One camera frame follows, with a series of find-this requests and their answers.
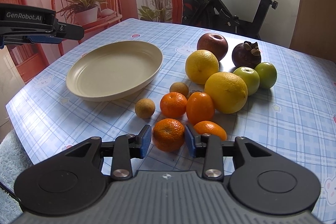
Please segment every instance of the table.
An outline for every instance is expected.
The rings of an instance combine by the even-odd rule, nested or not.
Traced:
[[[80,44],[29,82],[8,104],[7,110],[22,145],[34,164],[91,136],[112,141],[122,134],[138,134],[145,125],[163,119],[159,102],[173,82],[182,81],[192,90],[185,74],[187,56],[196,49],[198,38],[210,30],[166,23],[125,20]],[[232,71],[231,51],[249,40],[221,33],[229,44],[220,70]],[[70,67],[93,49],[122,40],[147,41],[158,46],[164,61],[155,79],[133,95],[112,102],[86,102],[71,94],[65,85]],[[258,42],[262,61],[275,65],[278,81],[270,90],[260,89],[237,113],[216,113],[214,122],[228,133],[228,139],[246,136],[305,166],[320,179],[322,191],[313,213],[325,223],[336,219],[336,66],[330,61],[266,42]],[[134,113],[135,103],[151,98],[156,111],[142,120]],[[180,121],[185,123],[186,116]],[[109,174],[111,158],[102,169]],[[152,144],[144,160],[133,159],[134,170],[197,170],[202,160],[192,159],[183,146],[165,153]],[[226,174],[234,171],[225,158]]]

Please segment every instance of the door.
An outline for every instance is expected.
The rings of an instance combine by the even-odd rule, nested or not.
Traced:
[[[6,104],[24,85],[7,47],[4,47],[0,50],[0,126],[8,121]]]
[[[336,62],[335,0],[300,0],[291,49]]]

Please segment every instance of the blue gripper pad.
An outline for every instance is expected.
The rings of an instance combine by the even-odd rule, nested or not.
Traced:
[[[184,140],[185,144],[187,145],[190,157],[196,158],[196,147],[194,136],[192,135],[187,126],[184,127]]]
[[[151,144],[152,140],[152,127],[151,126],[144,126],[139,135],[143,134],[142,136],[142,143],[140,147],[140,158],[143,159],[147,155],[147,151],[149,148],[149,145]]]
[[[62,38],[46,37],[44,35],[28,35],[27,38],[32,43],[47,43],[47,44],[60,44],[63,40]]]

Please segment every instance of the oval plate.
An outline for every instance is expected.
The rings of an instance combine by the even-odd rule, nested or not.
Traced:
[[[79,59],[67,74],[67,88],[88,101],[117,100],[148,85],[162,62],[163,54],[153,44],[115,42]]]

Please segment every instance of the green apple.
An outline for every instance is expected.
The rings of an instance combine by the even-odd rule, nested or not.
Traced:
[[[270,89],[277,81],[277,69],[275,66],[268,62],[258,64],[254,68],[260,77],[260,87],[263,89]]]
[[[247,95],[250,96],[254,94],[260,84],[259,74],[251,68],[240,67],[233,72],[235,75],[238,75],[241,79],[244,80],[247,85]]]

